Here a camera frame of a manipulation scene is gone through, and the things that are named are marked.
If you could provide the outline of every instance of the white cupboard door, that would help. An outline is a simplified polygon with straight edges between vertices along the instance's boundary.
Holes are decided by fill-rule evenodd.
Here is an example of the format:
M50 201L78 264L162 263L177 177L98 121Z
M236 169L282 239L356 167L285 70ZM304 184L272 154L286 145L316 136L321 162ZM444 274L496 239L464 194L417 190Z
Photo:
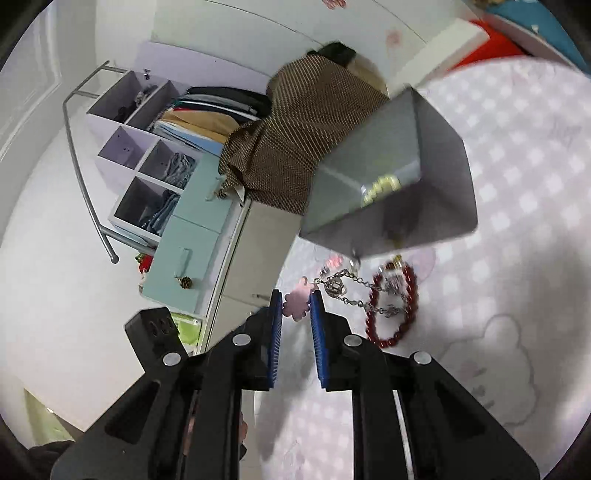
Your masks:
M230 263L223 295L269 305L281 267L300 231L300 217L253 202Z
M209 331L206 349L215 346L229 332L242 325L259 307L222 296Z

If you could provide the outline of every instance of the gray metal box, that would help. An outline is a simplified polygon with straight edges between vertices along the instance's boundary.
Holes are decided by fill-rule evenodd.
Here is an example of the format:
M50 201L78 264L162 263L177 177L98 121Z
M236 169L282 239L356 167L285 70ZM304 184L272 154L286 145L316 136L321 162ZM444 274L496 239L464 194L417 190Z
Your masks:
M367 204L380 178L400 186ZM367 257L459 236L477 225L464 143L409 87L320 162L300 236Z

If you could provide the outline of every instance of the metal rail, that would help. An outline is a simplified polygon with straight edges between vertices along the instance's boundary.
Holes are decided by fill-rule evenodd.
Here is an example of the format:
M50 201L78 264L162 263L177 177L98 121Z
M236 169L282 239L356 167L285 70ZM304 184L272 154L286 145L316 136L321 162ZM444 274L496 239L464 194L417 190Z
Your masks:
M111 258L111 262L117 263L119 262L119 257L113 250L109 239L107 238L110 236L111 238L125 244L131 248L135 248L137 251L145 253L147 255L154 255L156 250L151 247L146 247L134 240L127 238L125 235L121 235L119 232L115 232L110 228L101 225L99 222L99 218L96 215L95 207L92 205L92 201L90 196L88 195L88 189L86 188L86 183L84 183L84 178L82 176L82 172L80 171L80 163L78 162L78 156L76 155L76 149L74 148L74 141L72 138L72 130L70 128L70 117L68 116L68 101L74 95L80 95L87 98L98 98L99 95L91 92L85 92L84 90L80 90L93 76L99 73L101 70L107 70L109 72L116 72L116 73L125 73L127 70L119 69L117 67L111 67L108 65L108 61L104 62L100 67L98 67L94 72L92 72L88 77L84 79L84 81L78 85L70 94L66 97L64 102L62 103L62 110L64 113L64 123L66 126L66 137L68 139L68 146L70 147L70 155L72 156L72 163L74 164L74 172L76 173L76 179L78 180L78 185L80 186L80 191L82 193L82 197L84 198L84 202L86 203L86 207L88 208L88 213L90 213L90 218L92 220L93 225L95 226L96 232L99 234L100 241L103 243L103 246L107 250Z

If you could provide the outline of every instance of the red ornament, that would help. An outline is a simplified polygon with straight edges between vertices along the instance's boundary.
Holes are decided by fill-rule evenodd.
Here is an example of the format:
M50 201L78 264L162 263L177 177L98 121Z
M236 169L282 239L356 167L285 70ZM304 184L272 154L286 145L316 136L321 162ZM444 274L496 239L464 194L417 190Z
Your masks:
M154 257L152 257L151 255L144 256L141 263L139 264L139 272L149 272L150 267L152 266L152 260L154 260Z
M386 270L394 270L395 265L393 262L389 262L385 265ZM402 274L404 276L404 280L407 283L407 295L403 296L402 299L404 301L404 322L398 328L398 331L394 333L394 335L386 340L382 340L377 337L375 331L375 312L368 311L367 312L367 320L365 321L366 329L365 333L368 336L368 339L378 345L381 349L392 347L398 344L398 342L402 339L404 334L408 332L410 326L416 320L417 309L418 309L418 293L417 293L417 277L414 274L413 268L405 264L402 268ZM374 284L379 286L380 282L382 281L383 276L380 274L374 275ZM372 306L376 306L378 304L379 299L379 290L373 288L371 293L369 294L369 304Z

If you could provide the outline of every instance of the brown patterned cloth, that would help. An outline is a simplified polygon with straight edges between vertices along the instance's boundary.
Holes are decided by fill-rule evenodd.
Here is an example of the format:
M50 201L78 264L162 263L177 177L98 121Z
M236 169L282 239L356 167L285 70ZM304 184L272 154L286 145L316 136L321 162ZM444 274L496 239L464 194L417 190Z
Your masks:
M285 65L267 86L271 114L231 133L219 172L224 191L302 215L319 161L388 101L383 93L320 55Z

